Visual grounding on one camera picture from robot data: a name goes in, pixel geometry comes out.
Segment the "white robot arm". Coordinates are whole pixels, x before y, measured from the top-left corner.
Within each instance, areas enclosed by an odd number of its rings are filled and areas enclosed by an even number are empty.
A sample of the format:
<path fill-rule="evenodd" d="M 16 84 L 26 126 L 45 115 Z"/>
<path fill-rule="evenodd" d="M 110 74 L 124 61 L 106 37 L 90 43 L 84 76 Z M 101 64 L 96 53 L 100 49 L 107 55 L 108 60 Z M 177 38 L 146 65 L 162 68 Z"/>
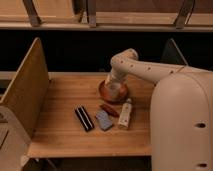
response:
<path fill-rule="evenodd" d="M 150 106 L 152 171 L 213 171 L 213 72 L 142 62 L 133 49 L 111 58 L 109 85 L 125 76 L 155 84 Z"/>

